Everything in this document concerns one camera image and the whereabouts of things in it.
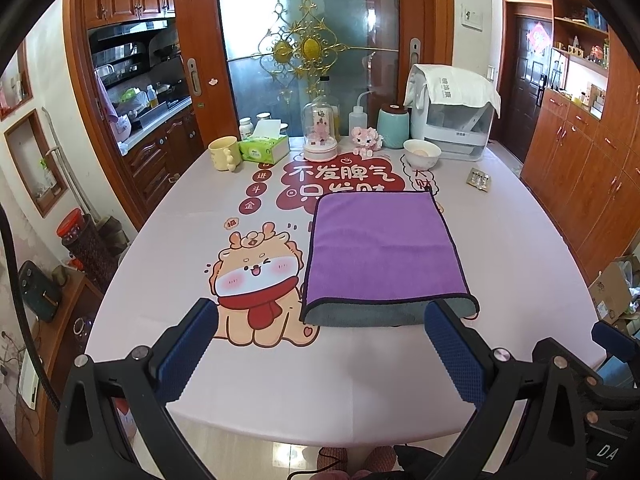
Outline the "green tissue box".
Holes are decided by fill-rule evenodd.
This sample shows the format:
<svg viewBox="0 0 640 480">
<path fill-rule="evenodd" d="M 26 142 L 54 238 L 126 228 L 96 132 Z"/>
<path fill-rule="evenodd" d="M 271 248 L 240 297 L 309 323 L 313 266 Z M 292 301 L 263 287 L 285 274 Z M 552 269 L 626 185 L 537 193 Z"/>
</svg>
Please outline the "green tissue box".
<svg viewBox="0 0 640 480">
<path fill-rule="evenodd" d="M 261 119 L 254 132 L 239 143 L 242 159 L 275 165 L 290 152 L 288 135 L 280 119 Z"/>
</svg>

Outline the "pink plush toy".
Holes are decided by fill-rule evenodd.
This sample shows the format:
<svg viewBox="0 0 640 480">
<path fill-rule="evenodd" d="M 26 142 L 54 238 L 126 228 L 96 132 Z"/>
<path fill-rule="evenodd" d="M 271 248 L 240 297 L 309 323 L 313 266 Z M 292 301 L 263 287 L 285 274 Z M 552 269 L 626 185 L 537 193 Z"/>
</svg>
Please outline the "pink plush toy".
<svg viewBox="0 0 640 480">
<path fill-rule="evenodd" d="M 383 146 L 383 138 L 375 128 L 352 128 L 350 140 L 354 144 L 354 154 L 362 159 L 371 158 Z"/>
</svg>

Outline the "purple grey microfibre towel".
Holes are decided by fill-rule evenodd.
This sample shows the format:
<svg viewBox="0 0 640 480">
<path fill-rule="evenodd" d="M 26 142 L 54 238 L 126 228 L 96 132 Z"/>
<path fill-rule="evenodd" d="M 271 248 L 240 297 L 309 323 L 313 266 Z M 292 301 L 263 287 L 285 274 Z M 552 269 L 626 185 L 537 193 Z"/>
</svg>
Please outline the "purple grey microfibre towel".
<svg viewBox="0 0 640 480">
<path fill-rule="evenodd" d="M 300 320 L 321 327 L 418 325 L 432 301 L 475 318 L 456 244 L 428 191 L 341 192 L 319 198 Z"/>
</svg>

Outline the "dark wooden entrance door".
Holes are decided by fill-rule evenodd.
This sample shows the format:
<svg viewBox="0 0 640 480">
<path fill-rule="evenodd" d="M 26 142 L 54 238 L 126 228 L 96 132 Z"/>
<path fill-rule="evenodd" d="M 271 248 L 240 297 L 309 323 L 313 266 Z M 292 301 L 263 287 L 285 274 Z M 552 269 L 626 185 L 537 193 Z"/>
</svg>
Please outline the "dark wooden entrance door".
<svg viewBox="0 0 640 480">
<path fill-rule="evenodd" d="M 548 4 L 506 0 L 504 10 L 500 140 L 520 162 L 525 162 L 550 74 L 551 8 Z"/>
</svg>

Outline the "teal canister brown lid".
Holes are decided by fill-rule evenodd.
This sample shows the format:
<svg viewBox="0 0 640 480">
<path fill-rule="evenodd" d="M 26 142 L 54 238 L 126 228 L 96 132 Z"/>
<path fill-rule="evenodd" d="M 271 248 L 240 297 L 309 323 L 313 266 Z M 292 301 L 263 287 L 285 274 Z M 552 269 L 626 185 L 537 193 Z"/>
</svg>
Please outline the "teal canister brown lid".
<svg viewBox="0 0 640 480">
<path fill-rule="evenodd" d="M 386 148 L 400 150 L 410 136 L 409 111 L 398 104 L 383 104 L 378 111 L 378 133 Z"/>
</svg>

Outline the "pink cartoon printed tablecloth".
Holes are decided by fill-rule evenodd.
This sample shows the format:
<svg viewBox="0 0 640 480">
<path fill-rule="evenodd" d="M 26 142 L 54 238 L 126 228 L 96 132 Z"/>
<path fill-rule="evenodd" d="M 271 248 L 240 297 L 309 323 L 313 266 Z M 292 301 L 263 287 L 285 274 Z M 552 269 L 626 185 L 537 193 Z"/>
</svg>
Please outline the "pink cartoon printed tablecloth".
<svg viewBox="0 0 640 480">
<path fill-rule="evenodd" d="M 423 328 L 447 299 L 490 348 L 551 337 L 591 366 L 597 315 L 560 234 L 494 154 L 413 169 L 403 154 L 235 174 L 199 159 L 122 260 L 89 338 L 97 361 L 149 346 L 199 299 L 208 347 L 171 411 L 267 440 L 405 443 L 454 434 L 463 401 Z"/>
</svg>

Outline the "glass sliding door gold ornament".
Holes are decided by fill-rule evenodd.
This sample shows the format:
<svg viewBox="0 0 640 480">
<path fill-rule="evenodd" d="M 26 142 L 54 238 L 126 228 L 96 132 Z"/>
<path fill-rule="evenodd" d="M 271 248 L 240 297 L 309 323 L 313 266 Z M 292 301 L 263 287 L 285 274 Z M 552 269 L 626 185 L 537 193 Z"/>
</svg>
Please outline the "glass sliding door gold ornament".
<svg viewBox="0 0 640 480">
<path fill-rule="evenodd" d="M 360 105 L 369 126 L 397 99 L 399 0 L 218 0 L 236 114 L 280 119 L 302 136 L 324 96 L 341 134 Z"/>
</svg>

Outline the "black handheld device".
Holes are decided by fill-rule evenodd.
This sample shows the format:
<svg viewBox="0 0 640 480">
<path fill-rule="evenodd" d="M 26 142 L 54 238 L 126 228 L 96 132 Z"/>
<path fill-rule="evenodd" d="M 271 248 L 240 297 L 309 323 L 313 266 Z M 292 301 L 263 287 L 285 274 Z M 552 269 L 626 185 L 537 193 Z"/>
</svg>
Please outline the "black handheld device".
<svg viewBox="0 0 640 480">
<path fill-rule="evenodd" d="M 18 271 L 20 291 L 26 307 L 42 322 L 50 323 L 62 304 L 62 292 L 38 266 L 26 260 Z"/>
</svg>

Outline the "glass dome pink figurine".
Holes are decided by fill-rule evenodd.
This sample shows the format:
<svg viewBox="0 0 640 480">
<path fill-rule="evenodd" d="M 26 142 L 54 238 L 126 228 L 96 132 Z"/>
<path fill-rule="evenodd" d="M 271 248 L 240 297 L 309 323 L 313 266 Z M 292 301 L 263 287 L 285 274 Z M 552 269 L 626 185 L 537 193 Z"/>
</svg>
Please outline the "glass dome pink figurine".
<svg viewBox="0 0 640 480">
<path fill-rule="evenodd" d="M 329 162 L 338 153 L 333 107 L 328 103 L 311 102 L 302 111 L 304 129 L 304 159 L 308 162 Z"/>
</svg>

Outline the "cardboard box on floor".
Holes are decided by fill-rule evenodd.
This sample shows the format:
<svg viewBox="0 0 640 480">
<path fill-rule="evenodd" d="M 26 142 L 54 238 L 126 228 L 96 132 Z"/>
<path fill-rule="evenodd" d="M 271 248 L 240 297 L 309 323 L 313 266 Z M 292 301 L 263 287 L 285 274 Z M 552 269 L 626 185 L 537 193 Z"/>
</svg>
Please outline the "cardboard box on floor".
<svg viewBox="0 0 640 480">
<path fill-rule="evenodd" d="M 598 319 L 615 324 L 639 316 L 639 259 L 616 258 L 589 286 Z"/>
</svg>

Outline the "wooden storage cabinet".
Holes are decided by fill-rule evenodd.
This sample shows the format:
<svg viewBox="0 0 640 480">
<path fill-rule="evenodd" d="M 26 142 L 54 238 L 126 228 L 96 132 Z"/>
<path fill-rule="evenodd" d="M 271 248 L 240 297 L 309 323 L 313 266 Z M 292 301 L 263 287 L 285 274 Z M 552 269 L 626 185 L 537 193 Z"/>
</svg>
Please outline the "wooden storage cabinet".
<svg viewBox="0 0 640 480">
<path fill-rule="evenodd" d="M 522 179 L 592 282 L 639 231 L 639 71 L 589 0 L 551 0 L 552 58 Z"/>
</svg>

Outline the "wooden side table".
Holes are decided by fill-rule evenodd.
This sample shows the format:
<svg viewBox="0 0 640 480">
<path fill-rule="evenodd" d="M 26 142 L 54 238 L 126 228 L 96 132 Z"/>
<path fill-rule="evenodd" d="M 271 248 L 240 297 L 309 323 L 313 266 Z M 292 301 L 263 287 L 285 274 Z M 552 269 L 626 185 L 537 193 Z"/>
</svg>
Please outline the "wooden side table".
<svg viewBox="0 0 640 480">
<path fill-rule="evenodd" d="M 74 359 L 85 352 L 102 299 L 102 292 L 85 274 L 70 270 L 62 288 L 61 307 L 53 320 L 37 322 L 32 329 L 38 356 L 58 396 L 63 394 Z M 33 408 L 22 398 L 17 399 L 15 416 L 17 447 L 41 478 L 50 479 L 58 412 L 39 388 Z"/>
</svg>

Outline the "white plastic squeeze bottle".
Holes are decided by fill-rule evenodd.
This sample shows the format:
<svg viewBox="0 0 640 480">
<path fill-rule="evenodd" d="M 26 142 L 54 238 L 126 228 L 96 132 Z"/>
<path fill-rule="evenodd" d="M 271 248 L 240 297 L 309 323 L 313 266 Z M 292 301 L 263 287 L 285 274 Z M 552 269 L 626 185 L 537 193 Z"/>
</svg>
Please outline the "white plastic squeeze bottle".
<svg viewBox="0 0 640 480">
<path fill-rule="evenodd" d="M 355 106 L 348 115 L 348 133 L 352 134 L 355 129 L 366 130 L 368 128 L 368 113 L 363 104 L 363 99 L 370 94 L 370 91 L 360 93 Z"/>
</svg>

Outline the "white countertop appliance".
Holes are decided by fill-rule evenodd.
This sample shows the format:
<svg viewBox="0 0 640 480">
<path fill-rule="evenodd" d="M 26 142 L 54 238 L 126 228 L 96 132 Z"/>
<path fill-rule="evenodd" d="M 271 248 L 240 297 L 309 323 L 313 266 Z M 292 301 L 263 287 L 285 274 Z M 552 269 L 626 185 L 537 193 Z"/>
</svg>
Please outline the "white countertop appliance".
<svg viewBox="0 0 640 480">
<path fill-rule="evenodd" d="M 442 158 L 476 162 L 483 157 L 495 116 L 490 103 L 482 108 L 438 105 L 430 101 L 410 110 L 410 134 L 442 150 Z"/>
</svg>

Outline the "yellow ceramic mug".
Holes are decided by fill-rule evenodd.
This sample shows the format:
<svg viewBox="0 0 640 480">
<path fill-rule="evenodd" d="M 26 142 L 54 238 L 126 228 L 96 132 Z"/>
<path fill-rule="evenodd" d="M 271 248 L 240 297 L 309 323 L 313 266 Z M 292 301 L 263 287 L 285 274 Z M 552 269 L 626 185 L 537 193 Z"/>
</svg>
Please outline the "yellow ceramic mug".
<svg viewBox="0 0 640 480">
<path fill-rule="evenodd" d="M 214 168 L 218 171 L 233 172 L 242 162 L 239 140 L 235 136 L 213 140 L 208 144 L 208 151 Z"/>
</svg>

